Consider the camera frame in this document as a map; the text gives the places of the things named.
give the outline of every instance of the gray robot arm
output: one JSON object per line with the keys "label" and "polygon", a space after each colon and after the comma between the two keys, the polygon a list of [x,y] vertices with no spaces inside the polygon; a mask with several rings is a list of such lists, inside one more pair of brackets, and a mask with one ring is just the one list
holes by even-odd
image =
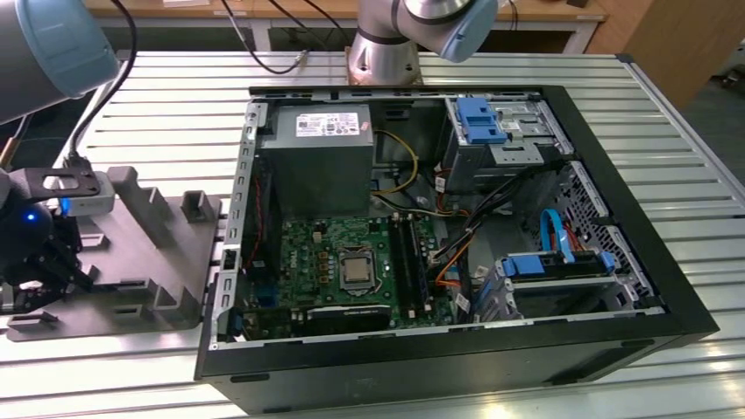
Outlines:
{"label": "gray robot arm", "polygon": [[348,55],[358,85],[406,85],[420,78],[417,44],[456,63],[489,34],[497,0],[360,0],[358,29]]}

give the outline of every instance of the yellow power cable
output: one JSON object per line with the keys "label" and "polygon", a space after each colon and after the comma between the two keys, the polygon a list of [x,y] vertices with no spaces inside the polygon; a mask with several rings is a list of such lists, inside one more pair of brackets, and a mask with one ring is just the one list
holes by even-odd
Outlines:
{"label": "yellow power cable", "polygon": [[374,133],[376,134],[385,134],[393,140],[396,140],[398,142],[398,144],[401,146],[404,146],[404,148],[406,148],[406,151],[410,154],[410,160],[413,160],[413,163],[414,163],[414,167],[410,170],[410,178],[400,186],[397,186],[396,188],[390,188],[390,189],[374,190],[372,192],[373,195],[388,195],[388,194],[392,194],[393,192],[398,192],[400,190],[405,189],[417,180],[418,157],[417,157],[417,154],[414,153],[414,150],[410,148],[409,144],[406,144],[406,142],[396,134],[393,134],[389,131],[385,131],[382,129],[376,129]]}

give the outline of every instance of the floor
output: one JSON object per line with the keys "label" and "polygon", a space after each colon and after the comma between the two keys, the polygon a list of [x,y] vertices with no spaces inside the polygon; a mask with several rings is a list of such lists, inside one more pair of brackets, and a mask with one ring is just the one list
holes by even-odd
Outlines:
{"label": "floor", "polygon": [[745,86],[725,90],[711,81],[682,112],[687,123],[745,183]]}

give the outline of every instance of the metal table frame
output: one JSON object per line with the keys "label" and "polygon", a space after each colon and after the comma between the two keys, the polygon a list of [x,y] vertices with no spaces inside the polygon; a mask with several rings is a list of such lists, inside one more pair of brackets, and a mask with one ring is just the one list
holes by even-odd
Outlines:
{"label": "metal table frame", "polygon": [[[294,58],[290,52],[262,55],[270,65]],[[226,200],[246,88],[344,84],[344,62],[341,53],[312,54],[306,67],[278,78],[241,52],[142,52],[122,91],[88,130],[82,154],[97,169],[134,165],[142,186],[157,186],[165,196],[204,189]],[[566,87],[722,330],[591,384],[349,408],[333,415],[741,415],[745,188],[638,67],[613,56],[527,54],[478,55],[458,66],[422,54],[421,64],[429,84]],[[217,242],[214,259],[220,251]],[[197,339],[197,329],[22,344],[0,335],[0,418],[240,416],[216,390],[192,381]]]}

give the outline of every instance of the barcode sticker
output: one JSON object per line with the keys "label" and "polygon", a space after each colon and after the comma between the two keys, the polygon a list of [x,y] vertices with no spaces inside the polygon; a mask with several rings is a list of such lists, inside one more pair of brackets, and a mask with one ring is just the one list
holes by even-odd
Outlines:
{"label": "barcode sticker", "polygon": [[437,192],[440,192],[441,194],[445,193],[445,178],[444,177],[436,177],[434,178],[434,190]]}
{"label": "barcode sticker", "polygon": [[297,137],[358,135],[357,113],[304,113],[297,117]]}
{"label": "barcode sticker", "polygon": [[470,301],[464,297],[464,294],[457,294],[456,304],[466,313],[470,311]]}

